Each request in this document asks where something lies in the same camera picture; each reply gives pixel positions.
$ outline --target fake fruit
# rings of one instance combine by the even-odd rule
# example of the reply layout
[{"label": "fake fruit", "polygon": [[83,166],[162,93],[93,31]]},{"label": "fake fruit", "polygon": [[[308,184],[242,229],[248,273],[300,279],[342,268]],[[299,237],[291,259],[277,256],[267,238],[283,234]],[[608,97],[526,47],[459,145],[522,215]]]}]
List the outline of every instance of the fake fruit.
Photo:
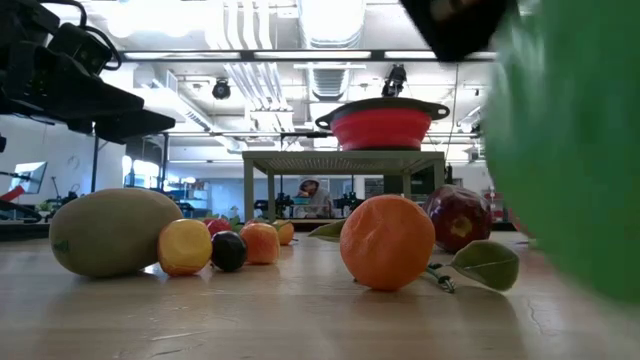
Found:
[{"label": "fake fruit", "polygon": [[427,268],[435,230],[414,202],[396,195],[366,200],[347,218],[340,255],[362,285],[395,291]]},{"label": "fake fruit", "polygon": [[291,241],[293,241],[293,224],[290,221],[286,220],[276,220],[274,225],[278,230],[278,239],[280,240],[280,245],[289,245]]},{"label": "fake fruit", "polygon": [[101,190],[60,208],[49,239],[56,260],[71,272],[125,275],[158,261],[160,232],[181,218],[176,204],[155,191]]},{"label": "fake fruit", "polygon": [[491,235],[491,208],[480,195],[454,185],[434,191],[423,205],[436,229],[436,244],[456,253],[474,240]]},{"label": "fake fruit", "polygon": [[211,258],[207,227],[192,219],[167,225],[158,239],[158,257],[162,271],[171,276],[192,275],[202,270]]},{"label": "fake fruit", "polygon": [[229,223],[229,221],[225,218],[207,220],[210,220],[207,224],[207,229],[209,230],[209,234],[211,234],[211,236],[219,233],[220,231],[231,231],[231,223]]},{"label": "fake fruit", "polygon": [[640,49],[626,35],[640,2],[599,5],[543,0],[505,19],[482,130],[496,187],[551,262],[639,304]]},{"label": "fake fruit", "polygon": [[460,274],[493,290],[507,291],[518,279],[520,259],[511,249],[494,241],[474,241],[460,250],[453,267]]},{"label": "fake fruit", "polygon": [[236,271],[247,261],[247,244],[240,235],[232,231],[221,231],[211,240],[211,261],[220,270]]},{"label": "fake fruit", "polygon": [[267,224],[253,223],[240,231],[247,243],[247,262],[250,264],[273,264],[280,256],[280,241],[276,229]]}]

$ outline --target wooden surface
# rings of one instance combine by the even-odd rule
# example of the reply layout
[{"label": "wooden surface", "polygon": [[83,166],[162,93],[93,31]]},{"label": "wooden surface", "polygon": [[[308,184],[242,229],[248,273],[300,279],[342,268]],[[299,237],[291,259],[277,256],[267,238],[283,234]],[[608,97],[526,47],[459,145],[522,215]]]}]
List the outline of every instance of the wooden surface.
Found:
[{"label": "wooden surface", "polygon": [[[499,294],[425,277],[398,293],[352,282],[338,245],[307,239],[277,266],[89,280],[45,240],[0,243],[0,359],[638,359],[638,313],[566,285],[516,233],[522,259]],[[437,253],[434,260],[446,261]]]}]

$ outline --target green leaf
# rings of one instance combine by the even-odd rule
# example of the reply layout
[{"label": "green leaf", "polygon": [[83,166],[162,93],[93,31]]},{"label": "green leaf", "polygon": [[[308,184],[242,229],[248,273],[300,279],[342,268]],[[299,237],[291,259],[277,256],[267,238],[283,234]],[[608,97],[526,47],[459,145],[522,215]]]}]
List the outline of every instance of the green leaf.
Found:
[{"label": "green leaf", "polygon": [[344,219],[317,227],[309,234],[309,237],[315,237],[320,240],[330,242],[340,242],[340,232],[342,232],[342,227],[346,221],[347,220]]},{"label": "green leaf", "polygon": [[231,224],[232,227],[238,225],[239,222],[240,222],[240,216],[238,216],[238,215],[232,217],[229,220],[229,224]]},{"label": "green leaf", "polygon": [[451,267],[491,289],[507,291],[518,278],[519,263],[518,255],[506,246],[479,240],[458,251]]},{"label": "green leaf", "polygon": [[244,226],[242,224],[231,225],[231,231],[233,231],[234,233],[240,233],[243,227]]}]

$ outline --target green object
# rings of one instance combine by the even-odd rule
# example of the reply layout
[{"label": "green object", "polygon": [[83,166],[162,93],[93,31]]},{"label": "green object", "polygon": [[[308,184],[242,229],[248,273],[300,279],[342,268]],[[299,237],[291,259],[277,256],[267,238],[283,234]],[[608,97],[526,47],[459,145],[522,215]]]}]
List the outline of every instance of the green object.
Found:
[{"label": "green object", "polygon": [[518,278],[518,255],[490,240],[478,240],[458,251],[451,262],[460,274],[491,289],[507,291]]},{"label": "green object", "polygon": [[482,128],[496,188],[560,270],[640,303],[640,2],[541,0],[502,28]]},{"label": "green object", "polygon": [[158,261],[158,237],[182,218],[168,197],[145,189],[109,189],[80,197],[56,212],[53,253],[69,271],[91,277],[134,273]]},{"label": "green object", "polygon": [[309,237],[315,237],[329,242],[340,242],[340,232],[342,232],[342,227],[345,222],[347,222],[347,219],[319,226],[309,233]]}]

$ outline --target melon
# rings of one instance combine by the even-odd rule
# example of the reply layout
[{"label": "melon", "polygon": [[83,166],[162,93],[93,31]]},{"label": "melon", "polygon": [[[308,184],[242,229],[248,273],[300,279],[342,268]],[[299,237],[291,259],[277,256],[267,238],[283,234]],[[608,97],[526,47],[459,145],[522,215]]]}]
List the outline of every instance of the melon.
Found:
[{"label": "melon", "polygon": [[135,273],[158,261],[158,236],[182,212],[168,197],[146,189],[108,189],[58,210],[49,229],[56,259],[90,277]]}]

